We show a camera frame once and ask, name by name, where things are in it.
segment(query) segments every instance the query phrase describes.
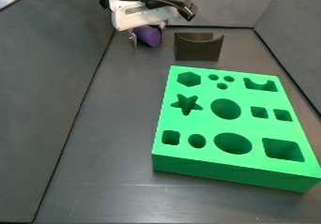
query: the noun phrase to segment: star-shaped hole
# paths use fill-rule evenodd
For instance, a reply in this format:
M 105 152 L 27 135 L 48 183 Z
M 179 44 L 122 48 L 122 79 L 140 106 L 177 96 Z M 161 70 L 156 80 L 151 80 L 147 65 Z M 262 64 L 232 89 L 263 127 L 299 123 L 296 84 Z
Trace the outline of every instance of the star-shaped hole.
M 177 94 L 176 97 L 177 101 L 173 102 L 171 106 L 173 108 L 180 108 L 184 115 L 189 115 L 191 110 L 203 110 L 203 108 L 195 103 L 197 96 L 184 97 L 183 95 Z

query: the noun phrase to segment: gray wall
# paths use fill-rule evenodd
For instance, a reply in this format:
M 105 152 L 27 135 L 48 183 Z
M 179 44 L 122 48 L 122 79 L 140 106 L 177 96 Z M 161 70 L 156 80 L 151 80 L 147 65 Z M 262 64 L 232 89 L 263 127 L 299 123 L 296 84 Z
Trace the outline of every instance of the gray wall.
M 0 12 L 0 221 L 32 221 L 110 39 L 97 0 Z
M 321 113 L 321 0 L 274 0 L 254 29 Z
M 199 12 L 191 22 L 179 18 L 172 25 L 254 27 L 271 0 L 191 0 Z

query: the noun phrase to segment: purple object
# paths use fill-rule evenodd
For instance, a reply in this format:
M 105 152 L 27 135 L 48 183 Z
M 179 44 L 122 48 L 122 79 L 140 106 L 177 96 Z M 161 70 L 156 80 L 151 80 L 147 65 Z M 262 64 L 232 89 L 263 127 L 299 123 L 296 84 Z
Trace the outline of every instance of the purple object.
M 160 32 L 147 25 L 134 27 L 132 33 L 136 35 L 136 38 L 152 48 L 156 47 L 161 41 Z

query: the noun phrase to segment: hexagon-shaped hole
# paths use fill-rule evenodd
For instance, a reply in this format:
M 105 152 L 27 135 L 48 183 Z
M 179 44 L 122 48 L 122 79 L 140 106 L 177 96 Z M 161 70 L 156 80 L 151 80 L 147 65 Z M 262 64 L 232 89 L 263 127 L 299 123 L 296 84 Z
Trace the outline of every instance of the hexagon-shaped hole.
M 176 81 L 187 87 L 200 84 L 200 76 L 192 72 L 184 72 L 177 75 Z

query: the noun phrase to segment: square hole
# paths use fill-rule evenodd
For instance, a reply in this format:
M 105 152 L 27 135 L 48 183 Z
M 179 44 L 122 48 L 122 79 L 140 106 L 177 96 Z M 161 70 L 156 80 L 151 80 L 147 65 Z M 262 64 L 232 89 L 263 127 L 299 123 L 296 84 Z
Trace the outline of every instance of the square hole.
M 167 145 L 177 145 L 180 133 L 172 130 L 163 131 L 161 143 Z
M 286 110 L 278 110 L 274 109 L 274 115 L 275 115 L 275 119 L 279 121 L 286 121 L 286 122 L 291 122 L 291 115 Z
M 267 157 L 299 162 L 304 161 L 298 144 L 295 142 L 267 138 L 263 138 L 262 142 Z
M 264 108 L 250 107 L 251 115 L 256 118 L 268 118 L 267 111 Z

